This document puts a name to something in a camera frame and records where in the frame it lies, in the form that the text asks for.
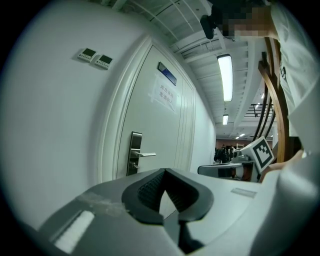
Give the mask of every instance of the ceiling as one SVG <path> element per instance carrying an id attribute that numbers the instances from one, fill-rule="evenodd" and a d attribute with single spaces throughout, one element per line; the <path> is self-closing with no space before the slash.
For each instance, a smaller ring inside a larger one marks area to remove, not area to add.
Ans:
<path id="1" fill-rule="evenodd" d="M 254 126 L 241 126 L 242 120 L 253 100 L 261 90 L 261 75 L 257 57 L 261 47 L 247 41 L 232 42 L 215 30 L 212 40 L 206 38 L 200 24 L 202 15 L 211 13 L 207 0 L 111 0 L 109 5 L 116 10 L 135 12 L 144 16 L 167 37 L 169 47 L 191 67 L 211 108 L 216 124 L 216 136 L 231 138 L 238 133 L 252 134 Z M 230 54 L 233 67 L 232 101 L 224 102 L 223 86 L 217 56 Z M 223 115 L 228 114 L 228 125 L 222 125 Z"/>

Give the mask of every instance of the white door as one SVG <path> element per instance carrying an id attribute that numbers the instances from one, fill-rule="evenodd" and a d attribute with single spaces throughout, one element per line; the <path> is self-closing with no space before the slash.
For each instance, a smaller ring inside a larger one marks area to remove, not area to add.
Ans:
<path id="1" fill-rule="evenodd" d="M 162 63 L 176 78 L 174 85 L 158 70 Z M 193 90 L 172 63 L 152 46 L 136 79 L 121 134 L 117 179 L 127 175 L 132 132 L 142 134 L 138 173 L 157 168 L 179 168 L 189 171 L 192 146 Z M 174 207 L 168 202 L 169 215 Z"/>

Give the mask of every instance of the door frame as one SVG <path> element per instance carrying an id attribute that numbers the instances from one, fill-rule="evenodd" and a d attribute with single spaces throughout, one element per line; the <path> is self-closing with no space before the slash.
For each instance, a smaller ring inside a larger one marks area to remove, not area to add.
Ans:
<path id="1" fill-rule="evenodd" d="M 150 35 L 146 35 L 142 37 L 137 49 L 121 72 L 105 111 L 97 154 L 98 183 L 117 179 L 119 148 L 127 108 L 141 67 L 152 46 L 155 46 L 171 62 L 193 90 L 192 100 L 194 104 L 188 157 L 188 171 L 190 171 L 195 134 L 196 88 L 185 70 L 176 60 L 174 53 L 171 53 L 169 49 Z"/>

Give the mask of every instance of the white shirt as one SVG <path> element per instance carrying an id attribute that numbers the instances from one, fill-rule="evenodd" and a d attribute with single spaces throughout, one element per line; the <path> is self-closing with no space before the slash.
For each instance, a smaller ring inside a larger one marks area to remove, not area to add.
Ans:
<path id="1" fill-rule="evenodd" d="M 303 27 L 282 4 L 271 5 L 271 17 L 279 37 L 280 84 L 290 115 L 314 86 L 320 86 L 320 61 Z M 289 136 L 298 136 L 290 121 Z"/>

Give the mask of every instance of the fluorescent light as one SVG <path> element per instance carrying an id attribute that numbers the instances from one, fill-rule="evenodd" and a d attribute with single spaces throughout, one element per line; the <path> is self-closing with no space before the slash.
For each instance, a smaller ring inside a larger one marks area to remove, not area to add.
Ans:
<path id="1" fill-rule="evenodd" d="M 227 125 L 227 123 L 228 123 L 228 118 L 229 118 L 229 115 L 228 115 L 228 114 L 224 114 L 224 115 L 223 115 L 222 124 L 223 124 L 224 126 Z"/>
<path id="2" fill-rule="evenodd" d="M 232 101 L 234 83 L 232 59 L 230 54 L 220 55 L 217 59 L 222 77 L 223 100 L 225 102 L 230 102 Z"/>

